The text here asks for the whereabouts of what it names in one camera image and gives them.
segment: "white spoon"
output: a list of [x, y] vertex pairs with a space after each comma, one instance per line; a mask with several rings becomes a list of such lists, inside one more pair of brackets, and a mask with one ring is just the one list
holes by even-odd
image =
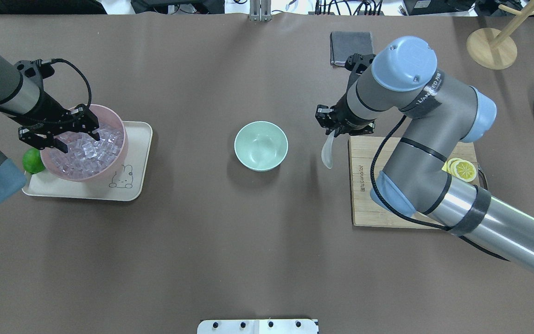
[[333, 168], [333, 139], [335, 139], [335, 131], [331, 131], [320, 152], [320, 159], [328, 169]]

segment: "white plate with bolts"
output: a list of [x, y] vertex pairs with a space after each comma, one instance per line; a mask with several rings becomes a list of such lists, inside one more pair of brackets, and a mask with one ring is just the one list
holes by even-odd
[[46, 169], [30, 175], [22, 192], [29, 196], [65, 197], [70, 199], [104, 199], [111, 201], [132, 201], [144, 186], [144, 176], [150, 154], [153, 131], [146, 122], [123, 121], [129, 150], [123, 165], [114, 167], [114, 175], [91, 182], [63, 180]]
[[318, 334], [313, 319], [241, 319], [201, 321], [197, 334]]

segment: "dark gray cloth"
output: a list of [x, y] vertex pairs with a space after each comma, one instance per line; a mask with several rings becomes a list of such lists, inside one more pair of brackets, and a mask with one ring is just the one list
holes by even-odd
[[374, 53], [370, 32], [331, 32], [331, 65], [344, 66], [354, 53]]

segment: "brown tabletop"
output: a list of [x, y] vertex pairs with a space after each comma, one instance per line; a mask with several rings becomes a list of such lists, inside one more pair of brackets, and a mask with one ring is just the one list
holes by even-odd
[[[534, 216], [534, 19], [516, 63], [487, 70], [465, 41], [508, 19], [279, 14], [0, 16], [0, 54], [65, 58], [93, 102], [154, 129], [143, 192], [121, 203], [28, 197], [0, 205], [0, 333], [194, 333], [201, 319], [310, 317], [322, 333], [534, 333], [534, 274], [440, 231], [356, 228], [347, 137], [320, 161], [316, 104], [343, 94], [329, 33], [412, 34], [498, 106], [476, 142], [489, 189]], [[71, 69], [45, 88], [85, 101]], [[399, 119], [391, 110], [377, 135]], [[268, 173], [235, 158], [246, 123], [277, 123], [288, 157]], [[0, 114], [0, 149], [26, 146]]]

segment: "lime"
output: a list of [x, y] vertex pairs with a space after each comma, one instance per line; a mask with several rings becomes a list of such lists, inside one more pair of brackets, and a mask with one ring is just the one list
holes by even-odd
[[473, 163], [461, 159], [451, 165], [451, 174], [465, 182], [471, 182], [477, 177], [477, 170]]
[[24, 170], [31, 174], [40, 173], [45, 169], [42, 160], [40, 160], [40, 151], [36, 148], [30, 148], [26, 151], [22, 157], [22, 165]]

